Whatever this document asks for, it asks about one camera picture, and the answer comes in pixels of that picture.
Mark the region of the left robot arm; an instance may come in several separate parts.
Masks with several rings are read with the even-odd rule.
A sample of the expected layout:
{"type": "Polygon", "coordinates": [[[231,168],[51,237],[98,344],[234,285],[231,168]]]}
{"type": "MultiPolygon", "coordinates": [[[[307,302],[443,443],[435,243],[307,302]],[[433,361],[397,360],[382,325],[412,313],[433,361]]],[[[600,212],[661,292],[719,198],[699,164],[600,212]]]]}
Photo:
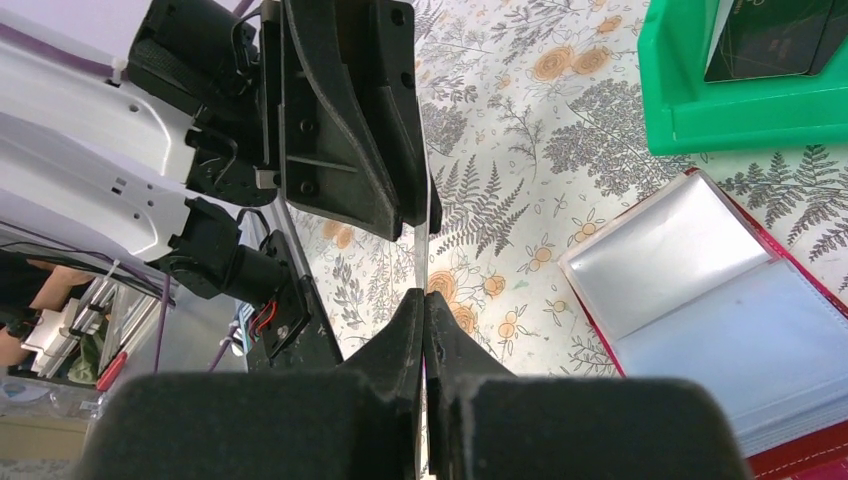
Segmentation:
{"type": "Polygon", "coordinates": [[[437,232],[402,1],[153,1],[124,58],[1,12],[1,188],[147,264],[269,205],[437,232]]]}

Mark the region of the dark grey credit card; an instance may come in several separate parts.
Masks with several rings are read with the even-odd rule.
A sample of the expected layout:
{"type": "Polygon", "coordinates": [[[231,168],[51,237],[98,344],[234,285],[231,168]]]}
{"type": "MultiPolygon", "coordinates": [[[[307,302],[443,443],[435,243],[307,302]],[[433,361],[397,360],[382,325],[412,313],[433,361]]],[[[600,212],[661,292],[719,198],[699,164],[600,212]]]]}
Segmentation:
{"type": "Polygon", "coordinates": [[[846,45],[845,1],[721,1],[704,81],[817,76],[846,45]]]}

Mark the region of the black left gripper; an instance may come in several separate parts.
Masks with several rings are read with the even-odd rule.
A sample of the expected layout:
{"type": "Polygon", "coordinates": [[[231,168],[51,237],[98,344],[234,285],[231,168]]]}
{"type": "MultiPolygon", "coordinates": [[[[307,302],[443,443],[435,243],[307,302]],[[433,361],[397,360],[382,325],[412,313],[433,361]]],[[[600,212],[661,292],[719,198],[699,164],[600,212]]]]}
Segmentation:
{"type": "MultiPolygon", "coordinates": [[[[344,7],[355,90],[334,2],[282,4],[285,199],[388,241],[402,222],[435,234],[442,205],[414,79],[414,9],[401,1],[344,7]]],[[[241,207],[276,196],[256,183],[267,165],[255,35],[215,1],[153,1],[128,55],[129,80],[191,119],[177,142],[191,153],[184,185],[241,207]]]]}

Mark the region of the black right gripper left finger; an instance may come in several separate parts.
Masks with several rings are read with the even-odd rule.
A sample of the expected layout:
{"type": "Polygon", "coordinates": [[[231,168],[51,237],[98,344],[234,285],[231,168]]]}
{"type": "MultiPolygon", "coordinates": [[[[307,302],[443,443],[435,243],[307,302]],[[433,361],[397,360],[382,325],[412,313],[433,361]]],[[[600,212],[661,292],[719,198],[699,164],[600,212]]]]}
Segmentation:
{"type": "Polygon", "coordinates": [[[415,479],[425,295],[330,369],[166,373],[108,401],[76,479],[415,479]]]}

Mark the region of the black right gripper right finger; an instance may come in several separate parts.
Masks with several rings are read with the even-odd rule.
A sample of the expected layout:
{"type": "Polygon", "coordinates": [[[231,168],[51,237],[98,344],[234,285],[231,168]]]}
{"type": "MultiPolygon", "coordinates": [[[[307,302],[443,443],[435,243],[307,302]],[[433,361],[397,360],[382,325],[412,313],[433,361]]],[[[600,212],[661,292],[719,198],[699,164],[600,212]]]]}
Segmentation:
{"type": "Polygon", "coordinates": [[[439,479],[748,479],[700,386],[667,378],[518,376],[445,299],[424,299],[429,468],[439,479]]]}

